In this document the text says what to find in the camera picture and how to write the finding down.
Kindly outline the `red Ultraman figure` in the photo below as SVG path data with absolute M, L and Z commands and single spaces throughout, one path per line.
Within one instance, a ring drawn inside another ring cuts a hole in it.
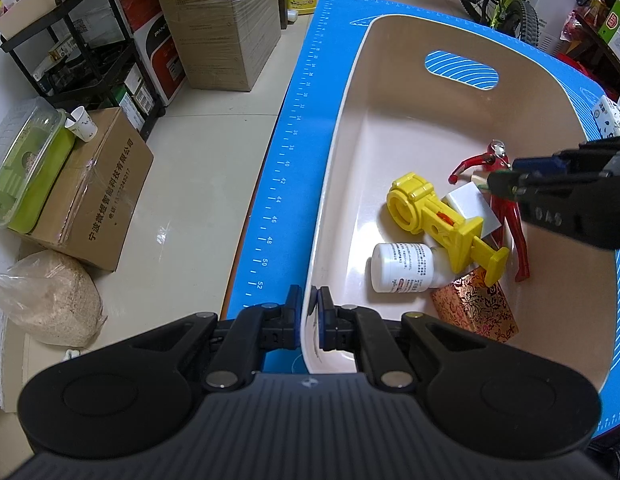
M 511 165 L 508 160 L 508 154 L 506 154 L 505 144 L 501 140 L 492 140 L 488 144 L 485 153 L 462 160 L 448 177 L 448 183 L 455 184 L 465 170 L 476 166 L 481 166 L 481 169 L 487 172 L 510 169 Z M 510 200 L 504 200 L 504 198 L 494 195 L 490 196 L 489 204 L 502 226 L 507 224 L 511 231 L 518 258 L 518 270 L 515 281 L 519 283 L 528 280 L 530 278 L 528 247 L 518 205 Z

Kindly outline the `white power adapter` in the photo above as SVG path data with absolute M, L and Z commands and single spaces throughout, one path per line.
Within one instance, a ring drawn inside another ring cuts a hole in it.
M 444 196 L 442 201 L 455 210 L 466 220 L 473 218 L 482 219 L 480 238 L 486 238 L 496 232 L 502 226 L 496 218 L 488 200 L 485 199 L 481 190 L 473 182 L 458 186 Z

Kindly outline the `white pill bottle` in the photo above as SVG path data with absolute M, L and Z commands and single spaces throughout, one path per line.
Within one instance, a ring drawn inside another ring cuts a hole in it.
M 372 289 L 380 294 L 417 294 L 456 279 L 446 250 L 425 244 L 384 243 L 371 257 Z

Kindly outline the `yellow plastic toy tool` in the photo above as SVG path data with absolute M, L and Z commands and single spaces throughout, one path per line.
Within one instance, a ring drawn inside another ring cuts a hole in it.
M 503 275 L 510 251 L 493 249 L 481 239 L 484 219 L 464 218 L 437 196 L 434 186 L 409 172 L 391 183 L 387 209 L 401 229 L 426 233 L 447 252 L 450 268 L 461 273 L 471 263 L 485 270 L 485 284 L 496 284 Z

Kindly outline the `red floral patterned box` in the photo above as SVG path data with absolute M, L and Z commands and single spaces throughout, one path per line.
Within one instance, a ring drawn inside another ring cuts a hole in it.
M 430 296 L 438 318 L 477 335 L 505 342 L 518 333 L 514 315 L 499 283 L 488 287 L 486 271 L 476 268 Z

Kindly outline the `white tissue box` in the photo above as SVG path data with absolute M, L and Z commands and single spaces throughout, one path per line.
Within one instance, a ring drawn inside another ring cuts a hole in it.
M 601 96 L 592 107 L 592 115 L 602 139 L 620 136 L 620 96 L 617 101 Z

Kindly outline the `blue silicone baking mat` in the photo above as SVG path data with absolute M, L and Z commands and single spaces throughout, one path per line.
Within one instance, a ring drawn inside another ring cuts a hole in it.
M 342 99 L 368 26 L 385 15 L 426 18 L 534 49 L 487 27 L 416 6 L 320 0 L 274 129 L 229 306 L 229 316 L 237 316 L 254 304 L 279 304 L 290 286 L 301 287 L 300 346 L 270 352 L 266 369 L 271 373 L 347 374 L 356 368 L 351 353 L 319 348 L 318 315 L 309 313 L 307 280 Z

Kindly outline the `dark wooden side table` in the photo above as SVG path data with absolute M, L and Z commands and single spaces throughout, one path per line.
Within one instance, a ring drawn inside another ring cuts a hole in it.
M 570 16 L 570 47 L 566 54 L 599 84 L 606 96 L 620 97 L 620 62 L 598 32 L 579 12 Z

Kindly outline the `green white product box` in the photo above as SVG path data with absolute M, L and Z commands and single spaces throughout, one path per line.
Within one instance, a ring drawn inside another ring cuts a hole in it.
M 616 0 L 606 16 L 598 36 L 607 44 L 620 63 L 620 0 Z

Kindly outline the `floor cardboard box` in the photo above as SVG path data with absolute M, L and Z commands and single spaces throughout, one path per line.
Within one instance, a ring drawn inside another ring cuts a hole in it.
M 114 272 L 154 156 L 122 108 L 91 117 L 96 137 L 75 143 L 36 226 L 22 238 Z

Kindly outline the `bag of grain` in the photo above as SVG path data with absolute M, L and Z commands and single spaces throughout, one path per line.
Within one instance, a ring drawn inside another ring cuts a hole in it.
M 51 346 L 83 348 L 106 320 L 101 296 L 82 264 L 49 249 L 0 273 L 0 309 Z

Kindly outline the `white paper cup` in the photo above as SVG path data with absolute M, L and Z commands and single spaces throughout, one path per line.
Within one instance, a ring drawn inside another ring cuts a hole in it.
M 65 128 L 82 142 L 90 142 L 97 135 L 97 125 L 84 106 L 76 107 L 65 120 Z

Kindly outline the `green lidded plastic container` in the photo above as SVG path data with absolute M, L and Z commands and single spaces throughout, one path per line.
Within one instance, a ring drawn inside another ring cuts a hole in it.
M 0 123 L 0 228 L 27 234 L 36 226 L 76 142 L 65 122 L 65 112 L 34 98 Z

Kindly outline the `large stacked cardboard box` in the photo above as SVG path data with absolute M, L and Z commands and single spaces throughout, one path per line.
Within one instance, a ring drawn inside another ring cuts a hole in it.
M 278 0 L 159 0 L 188 82 L 249 91 L 281 37 Z

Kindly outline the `black metal shelf rack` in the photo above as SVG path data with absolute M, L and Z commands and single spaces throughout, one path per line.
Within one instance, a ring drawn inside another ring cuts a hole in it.
M 119 107 L 143 139 L 165 115 L 118 0 L 20 0 L 0 18 L 0 48 L 56 108 Z

